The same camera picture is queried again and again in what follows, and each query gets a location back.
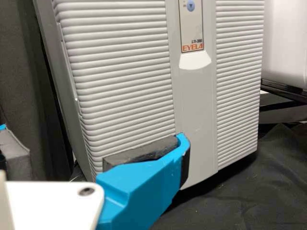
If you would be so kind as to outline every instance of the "black fabric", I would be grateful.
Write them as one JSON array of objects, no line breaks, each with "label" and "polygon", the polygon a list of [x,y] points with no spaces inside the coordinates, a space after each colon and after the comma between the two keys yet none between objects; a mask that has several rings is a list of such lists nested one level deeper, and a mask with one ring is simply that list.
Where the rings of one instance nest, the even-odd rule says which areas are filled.
[{"label": "black fabric", "polygon": [[2,0],[0,7],[0,120],[30,149],[34,177],[68,180],[72,151],[31,0]]},{"label": "black fabric", "polygon": [[307,126],[275,126],[257,153],[180,191],[152,229],[307,229]]}]

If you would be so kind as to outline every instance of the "white panel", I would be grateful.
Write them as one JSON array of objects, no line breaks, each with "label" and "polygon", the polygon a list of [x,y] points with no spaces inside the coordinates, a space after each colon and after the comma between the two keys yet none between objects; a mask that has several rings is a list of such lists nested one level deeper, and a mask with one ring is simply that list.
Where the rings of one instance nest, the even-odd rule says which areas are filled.
[{"label": "white panel", "polygon": [[175,134],[165,0],[54,0],[93,174]]},{"label": "white panel", "polygon": [[217,0],[217,153],[222,169],[257,148],[263,0]]}]

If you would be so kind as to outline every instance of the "horizontal vent slat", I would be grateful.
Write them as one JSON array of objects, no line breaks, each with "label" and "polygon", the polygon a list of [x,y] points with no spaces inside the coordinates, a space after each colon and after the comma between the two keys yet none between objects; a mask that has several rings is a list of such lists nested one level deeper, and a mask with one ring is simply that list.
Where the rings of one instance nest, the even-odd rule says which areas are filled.
[{"label": "horizontal vent slat", "polygon": [[116,119],[121,114],[130,115],[133,111],[145,111],[150,108],[156,108],[157,104],[160,103],[173,103],[173,97],[170,93],[166,92],[165,95],[158,94],[158,96],[151,96],[150,98],[145,97],[133,103],[125,102],[118,106],[109,105],[108,108],[91,113],[83,114],[83,123],[87,125],[93,125],[103,123],[110,119]]},{"label": "horizontal vent slat", "polygon": [[83,25],[100,25],[100,24],[118,24],[118,23],[136,23],[136,22],[152,22],[165,21],[165,14],[148,14],[137,16],[117,16],[117,17],[89,17],[89,18],[68,18],[61,20],[63,28],[69,26]]},{"label": "horizontal vent slat", "polygon": [[152,128],[163,127],[171,125],[174,120],[172,111],[166,111],[157,115],[153,115],[152,119],[140,119],[130,122],[130,125],[118,124],[115,126],[108,126],[102,132],[96,135],[87,135],[86,139],[92,142],[91,146],[100,146],[107,143],[112,143],[117,139],[122,139],[135,134],[143,133]]},{"label": "horizontal vent slat", "polygon": [[219,148],[222,148],[224,146],[227,146],[229,144],[231,144],[233,141],[237,141],[241,138],[244,138],[248,135],[250,135],[251,133],[257,132],[258,129],[256,128],[256,125],[250,125],[244,129],[242,129],[241,131],[238,131],[236,133],[231,133],[231,135],[227,135],[224,136],[223,138],[220,138],[218,140],[218,145]]},{"label": "horizontal vent slat", "polygon": [[258,120],[251,119],[251,120],[247,121],[246,123],[242,123],[238,126],[234,126],[230,129],[226,129],[222,132],[220,131],[220,132],[218,132],[218,136],[217,136],[218,144],[223,143],[223,141],[229,136],[235,135],[237,133],[241,133],[245,129],[248,130],[249,128],[256,128],[256,127],[258,127]]},{"label": "horizontal vent slat", "polygon": [[225,159],[226,157],[229,157],[229,154],[231,152],[236,153],[240,149],[243,149],[245,146],[249,146],[251,143],[257,140],[257,135],[258,135],[257,132],[255,132],[249,137],[241,139],[240,141],[237,141],[236,143],[232,143],[230,146],[226,146],[224,148],[219,149],[218,160]]},{"label": "horizontal vent slat", "polygon": [[137,87],[140,85],[144,85],[144,84],[148,84],[148,83],[154,83],[157,81],[169,81],[170,79],[170,74],[164,74],[164,75],[158,75],[158,76],[150,76],[147,78],[141,78],[141,79],[135,79],[135,80],[127,80],[127,81],[123,81],[123,82],[116,82],[116,83],[111,83],[108,84],[107,81],[105,81],[105,84],[103,86],[97,86],[94,88],[90,88],[90,89],[77,89],[77,93],[78,95],[81,96],[86,96],[86,95],[91,95],[91,94],[96,94],[96,98],[99,98],[99,95],[103,95],[101,94],[101,92],[107,92],[107,91],[112,91],[112,90],[119,90],[119,94],[120,94],[120,90],[122,89],[126,89],[128,90],[129,87]]},{"label": "horizontal vent slat", "polygon": [[81,63],[72,63],[71,69],[78,70],[78,69],[91,69],[91,68],[98,68],[100,66],[112,66],[118,64],[125,64],[131,63],[136,61],[145,61],[157,58],[167,58],[169,57],[169,52],[158,52],[153,54],[143,54],[143,55],[134,55],[131,57],[119,57],[119,58],[110,58],[107,60],[97,60],[97,61],[87,61]]},{"label": "horizontal vent slat", "polygon": [[150,120],[153,117],[158,117],[159,114],[161,113],[170,113],[171,108],[172,108],[172,103],[167,104],[166,106],[163,107],[157,107],[157,108],[150,108],[148,111],[143,111],[140,113],[133,113],[129,116],[127,115],[122,115],[120,117],[116,117],[112,119],[109,119],[103,123],[96,123],[94,125],[86,125],[82,123],[82,126],[86,128],[85,133],[89,136],[94,136],[94,135],[99,135],[104,132],[104,128],[110,128],[111,126],[122,126],[122,127],[127,127],[130,126],[134,122],[140,122],[143,120]]},{"label": "horizontal vent slat", "polygon": [[70,56],[69,61],[70,63],[102,61],[102,60],[113,59],[113,58],[125,58],[125,57],[132,57],[134,55],[137,56],[137,55],[154,54],[154,53],[165,52],[165,51],[168,51],[168,46],[157,46],[157,47],[123,50],[123,51],[116,51],[116,52],[105,52],[105,53],[98,53],[98,54]]},{"label": "horizontal vent slat", "polygon": [[91,107],[109,102],[120,101],[123,99],[139,97],[149,93],[162,92],[171,89],[168,84],[170,79],[159,80],[156,82],[149,82],[141,85],[133,85],[121,89],[113,89],[105,92],[99,92],[90,95],[80,95],[78,99],[80,105],[84,107]]}]

